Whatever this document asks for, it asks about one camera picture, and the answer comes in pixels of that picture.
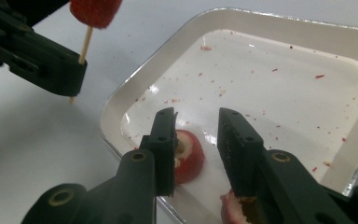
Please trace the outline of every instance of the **strawberry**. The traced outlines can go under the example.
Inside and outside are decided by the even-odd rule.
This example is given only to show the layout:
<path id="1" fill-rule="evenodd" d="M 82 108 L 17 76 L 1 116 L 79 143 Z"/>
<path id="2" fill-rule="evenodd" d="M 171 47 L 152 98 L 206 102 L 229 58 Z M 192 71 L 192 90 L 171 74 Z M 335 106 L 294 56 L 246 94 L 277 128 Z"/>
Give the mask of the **strawberry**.
<path id="1" fill-rule="evenodd" d="M 227 194 L 220 196 L 220 200 L 223 224 L 260 223 L 255 209 L 255 198 L 237 198 L 231 189 Z"/>
<path id="2" fill-rule="evenodd" d="M 175 150 L 175 184 L 184 184 L 201 172 L 205 156 L 199 139 L 193 133 L 176 130 L 178 147 Z"/>
<path id="3" fill-rule="evenodd" d="M 71 12 L 88 26 L 106 28 L 121 5 L 122 0 L 71 0 Z"/>

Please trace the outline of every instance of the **red strawberry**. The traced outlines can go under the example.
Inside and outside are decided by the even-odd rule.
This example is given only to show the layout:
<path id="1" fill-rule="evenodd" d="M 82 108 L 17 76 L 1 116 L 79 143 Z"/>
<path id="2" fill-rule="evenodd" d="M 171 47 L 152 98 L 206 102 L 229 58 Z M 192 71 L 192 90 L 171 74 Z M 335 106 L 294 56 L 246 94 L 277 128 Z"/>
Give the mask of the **red strawberry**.
<path id="1" fill-rule="evenodd" d="M 199 139 L 193 133 L 176 130 L 179 140 L 175 150 L 175 183 L 184 184 L 199 175 L 204 154 Z"/>
<path id="2" fill-rule="evenodd" d="M 255 209 L 255 198 L 236 198 L 231 189 L 227 194 L 220 196 L 220 200 L 223 224 L 260 223 Z"/>
<path id="3" fill-rule="evenodd" d="M 106 28 L 120 7 L 121 0 L 71 0 L 71 12 L 81 22 Z"/>

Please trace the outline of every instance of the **white tray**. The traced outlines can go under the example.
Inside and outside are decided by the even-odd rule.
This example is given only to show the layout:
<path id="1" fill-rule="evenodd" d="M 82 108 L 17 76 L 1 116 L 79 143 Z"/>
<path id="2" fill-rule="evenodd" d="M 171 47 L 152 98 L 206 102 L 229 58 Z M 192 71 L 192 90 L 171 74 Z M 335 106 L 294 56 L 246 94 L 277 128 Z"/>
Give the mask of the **white tray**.
<path id="1" fill-rule="evenodd" d="M 242 113 L 265 148 L 296 155 L 328 188 L 358 170 L 358 29 L 220 8 L 188 22 L 107 101 L 103 138 L 121 156 L 160 109 L 203 146 L 200 176 L 161 201 L 182 222 L 221 223 L 230 189 L 216 148 L 219 107 Z"/>

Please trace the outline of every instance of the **wooden skewer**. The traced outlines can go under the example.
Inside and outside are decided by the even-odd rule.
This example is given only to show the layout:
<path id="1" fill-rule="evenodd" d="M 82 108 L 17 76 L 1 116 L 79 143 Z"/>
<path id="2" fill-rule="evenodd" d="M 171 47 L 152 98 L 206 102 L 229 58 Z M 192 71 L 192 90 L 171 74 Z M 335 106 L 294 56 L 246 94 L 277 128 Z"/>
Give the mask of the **wooden skewer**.
<path id="1" fill-rule="evenodd" d="M 92 30 L 93 30 L 92 26 L 88 26 L 86 36 L 85 36 L 84 42 L 83 42 L 83 49 L 81 50 L 79 61 L 78 61 L 80 64 L 84 64 L 84 62 L 86 61 L 86 55 L 87 55 L 87 50 L 89 49 L 89 44 L 90 44 L 90 40 L 91 40 L 91 36 L 92 36 Z M 74 101 L 75 101 L 75 96 L 71 96 L 69 98 L 69 104 L 73 104 Z"/>

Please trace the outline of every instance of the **white table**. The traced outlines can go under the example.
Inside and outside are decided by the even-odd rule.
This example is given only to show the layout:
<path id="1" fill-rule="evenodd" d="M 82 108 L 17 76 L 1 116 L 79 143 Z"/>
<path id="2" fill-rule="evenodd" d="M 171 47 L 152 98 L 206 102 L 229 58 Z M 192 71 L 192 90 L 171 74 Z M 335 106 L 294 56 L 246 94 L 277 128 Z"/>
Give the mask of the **white table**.
<path id="1" fill-rule="evenodd" d="M 21 223 L 38 197 L 56 185 L 90 189 L 115 175 L 117 158 L 99 129 L 104 102 L 185 22 L 215 7 L 358 27 L 358 1 L 352 0 L 124 0 L 111 25 L 93 33 L 74 105 L 0 69 L 0 224 Z M 77 52 L 86 31 L 68 6 L 34 28 Z M 172 223 L 160 209 L 158 223 Z"/>

